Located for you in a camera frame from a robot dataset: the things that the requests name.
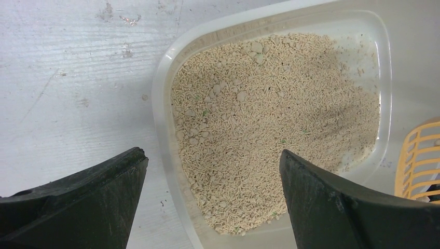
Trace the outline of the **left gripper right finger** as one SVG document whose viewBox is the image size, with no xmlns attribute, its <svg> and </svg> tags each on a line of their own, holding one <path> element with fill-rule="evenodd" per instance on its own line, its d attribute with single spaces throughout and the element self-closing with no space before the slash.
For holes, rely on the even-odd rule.
<svg viewBox="0 0 440 249">
<path fill-rule="evenodd" d="M 285 149 L 280 174 L 298 248 L 439 248 L 439 205 L 378 192 Z"/>
</svg>

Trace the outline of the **orange plastic litter scoop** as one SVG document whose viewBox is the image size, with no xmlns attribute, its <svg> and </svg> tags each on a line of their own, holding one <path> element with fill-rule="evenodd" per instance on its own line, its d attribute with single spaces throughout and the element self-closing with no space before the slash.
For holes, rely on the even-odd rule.
<svg viewBox="0 0 440 249">
<path fill-rule="evenodd" d="M 405 137 L 394 181 L 394 195 L 439 204 L 439 118 L 414 127 Z"/>
</svg>

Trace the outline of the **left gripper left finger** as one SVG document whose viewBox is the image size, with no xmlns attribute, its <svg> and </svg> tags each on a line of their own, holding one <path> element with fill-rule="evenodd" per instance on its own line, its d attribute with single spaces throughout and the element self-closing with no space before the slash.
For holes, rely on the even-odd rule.
<svg viewBox="0 0 440 249">
<path fill-rule="evenodd" d="M 126 248 L 148 158 L 134 147 L 1 198 L 1 248 Z"/>
</svg>

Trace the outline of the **white plastic litter tray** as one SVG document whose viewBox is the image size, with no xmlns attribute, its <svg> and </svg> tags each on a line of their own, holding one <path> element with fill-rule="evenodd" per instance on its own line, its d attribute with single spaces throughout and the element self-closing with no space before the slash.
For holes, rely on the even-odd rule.
<svg viewBox="0 0 440 249">
<path fill-rule="evenodd" d="M 358 83 L 380 92 L 376 146 L 362 163 L 341 172 L 368 188 L 392 194 L 406 135 L 439 116 L 439 1 L 287 1 L 199 25 L 179 37 L 159 63 L 153 111 L 168 186 L 194 248 L 295 248 L 287 215 L 245 236 L 220 235 L 204 221 L 177 156 L 171 84 L 195 53 L 227 42 L 271 34 L 334 36 Z"/>
</svg>

